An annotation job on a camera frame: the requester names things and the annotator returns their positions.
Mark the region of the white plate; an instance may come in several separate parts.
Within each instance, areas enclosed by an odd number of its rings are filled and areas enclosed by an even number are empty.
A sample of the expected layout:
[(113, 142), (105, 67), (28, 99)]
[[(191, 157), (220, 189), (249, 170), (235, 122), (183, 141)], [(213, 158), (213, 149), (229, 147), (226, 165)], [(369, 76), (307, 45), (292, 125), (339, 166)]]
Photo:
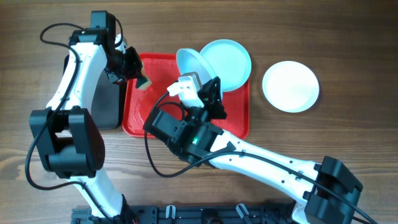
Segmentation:
[(310, 109), (318, 100), (320, 84), (306, 65), (282, 61), (265, 72), (262, 90), (273, 107), (287, 113), (300, 113)]

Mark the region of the black tray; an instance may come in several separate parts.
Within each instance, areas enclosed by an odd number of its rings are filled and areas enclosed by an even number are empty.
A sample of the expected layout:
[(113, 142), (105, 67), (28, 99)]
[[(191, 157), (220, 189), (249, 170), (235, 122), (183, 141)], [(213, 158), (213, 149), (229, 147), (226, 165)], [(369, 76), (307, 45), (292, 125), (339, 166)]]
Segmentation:
[(121, 98), (119, 85), (109, 82), (104, 71), (107, 59), (103, 55), (86, 56), (78, 69), (68, 100), (61, 107), (71, 110), (74, 106), (90, 112), (99, 129), (115, 129), (120, 125)]

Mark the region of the light blue plate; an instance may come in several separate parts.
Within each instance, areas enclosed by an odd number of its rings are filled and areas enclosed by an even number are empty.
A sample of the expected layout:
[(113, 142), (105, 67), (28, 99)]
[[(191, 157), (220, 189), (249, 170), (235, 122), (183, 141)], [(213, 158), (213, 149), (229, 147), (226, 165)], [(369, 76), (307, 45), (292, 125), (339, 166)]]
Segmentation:
[(177, 67), (180, 76), (184, 73), (196, 72), (200, 78), (202, 88), (206, 83), (217, 77), (209, 62), (193, 49), (179, 49), (176, 54)]
[(216, 75), (220, 77), (223, 92), (237, 90), (247, 82), (251, 74), (250, 55), (236, 41), (214, 40), (201, 49), (200, 55), (208, 61)]

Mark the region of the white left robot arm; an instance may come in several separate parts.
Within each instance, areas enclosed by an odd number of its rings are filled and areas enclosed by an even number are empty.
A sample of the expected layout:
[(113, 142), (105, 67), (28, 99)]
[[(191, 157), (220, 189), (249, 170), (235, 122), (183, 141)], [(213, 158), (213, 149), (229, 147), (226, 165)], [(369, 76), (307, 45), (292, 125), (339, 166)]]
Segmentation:
[(150, 79), (135, 48), (124, 43), (120, 21), (107, 11), (93, 11), (88, 28), (76, 26), (66, 48), (68, 62), (56, 93), (30, 114), (30, 150), (38, 151), (44, 169), (64, 186), (80, 191), (99, 222), (134, 223), (134, 212), (103, 167), (104, 141), (91, 108), (102, 74), (116, 85), (136, 80), (140, 90)]

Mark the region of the green and yellow sponge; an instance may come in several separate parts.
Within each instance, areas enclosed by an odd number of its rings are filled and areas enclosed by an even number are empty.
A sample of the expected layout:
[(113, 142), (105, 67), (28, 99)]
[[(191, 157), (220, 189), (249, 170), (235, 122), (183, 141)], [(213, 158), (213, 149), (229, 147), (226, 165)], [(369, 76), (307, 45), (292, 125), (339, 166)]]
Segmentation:
[(152, 81), (146, 75), (145, 69), (142, 68), (140, 76), (138, 78), (136, 78), (136, 89), (146, 90), (151, 84), (152, 84)]

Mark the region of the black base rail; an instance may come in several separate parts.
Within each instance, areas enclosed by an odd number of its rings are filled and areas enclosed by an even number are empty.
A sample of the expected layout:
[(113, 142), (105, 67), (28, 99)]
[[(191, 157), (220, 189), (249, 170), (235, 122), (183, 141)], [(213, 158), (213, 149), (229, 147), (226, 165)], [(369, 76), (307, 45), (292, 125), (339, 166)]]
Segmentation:
[(245, 204), (215, 207), (131, 206), (127, 212), (127, 217), (131, 219), (131, 223), (143, 224), (294, 223), (292, 219), (294, 206), (294, 202), (265, 203), (261, 206)]

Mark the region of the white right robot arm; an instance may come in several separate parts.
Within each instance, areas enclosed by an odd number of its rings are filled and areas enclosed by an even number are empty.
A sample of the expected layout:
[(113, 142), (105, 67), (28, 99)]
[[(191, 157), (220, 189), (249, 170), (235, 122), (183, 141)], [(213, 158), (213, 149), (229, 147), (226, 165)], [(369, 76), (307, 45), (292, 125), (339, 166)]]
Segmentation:
[(143, 129), (165, 143), (188, 171), (202, 164), (234, 171), (280, 190), (295, 201), (291, 218), (296, 223), (351, 223), (362, 183), (338, 159), (322, 163), (289, 158), (237, 138), (211, 123), (226, 117), (221, 103), (221, 80), (216, 77), (197, 91), (200, 106), (178, 104), (177, 119), (162, 110), (158, 100)]

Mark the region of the red tray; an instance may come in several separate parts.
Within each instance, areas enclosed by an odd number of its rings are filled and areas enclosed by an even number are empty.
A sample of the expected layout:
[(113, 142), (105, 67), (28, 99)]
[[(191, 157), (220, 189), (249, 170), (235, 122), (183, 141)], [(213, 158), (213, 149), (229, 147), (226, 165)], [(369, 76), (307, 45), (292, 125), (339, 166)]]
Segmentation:
[[(145, 90), (138, 90), (135, 80), (128, 81), (122, 120), (124, 131), (136, 138), (144, 136), (143, 125), (150, 110), (179, 76), (175, 54), (141, 53), (139, 56), (152, 83)], [(245, 139), (250, 130), (250, 81), (235, 91), (224, 93), (223, 106), (226, 119), (211, 122)]]

